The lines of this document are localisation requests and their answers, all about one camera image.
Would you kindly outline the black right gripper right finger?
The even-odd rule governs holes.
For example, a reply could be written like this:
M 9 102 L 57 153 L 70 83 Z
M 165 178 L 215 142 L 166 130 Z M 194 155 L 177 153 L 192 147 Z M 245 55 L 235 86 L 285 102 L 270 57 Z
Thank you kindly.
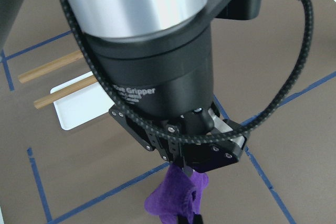
M 235 164 L 240 159 L 240 147 L 233 142 L 185 144 L 182 146 L 185 164 L 197 172 L 209 172 Z

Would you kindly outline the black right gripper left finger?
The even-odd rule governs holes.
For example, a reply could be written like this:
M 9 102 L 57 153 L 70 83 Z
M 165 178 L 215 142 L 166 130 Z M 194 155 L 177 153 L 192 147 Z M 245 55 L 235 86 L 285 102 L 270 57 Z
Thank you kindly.
M 194 169 L 187 165 L 184 156 L 177 157 L 177 159 L 173 162 L 173 164 L 178 166 L 182 170 L 182 172 L 189 178 L 194 173 Z

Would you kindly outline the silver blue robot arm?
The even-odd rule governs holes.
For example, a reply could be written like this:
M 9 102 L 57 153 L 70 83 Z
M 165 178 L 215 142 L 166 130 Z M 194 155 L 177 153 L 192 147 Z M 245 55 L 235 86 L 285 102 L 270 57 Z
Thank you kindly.
M 243 136 L 213 99 L 211 21 L 231 0 L 60 0 L 109 114 L 180 170 L 235 164 Z

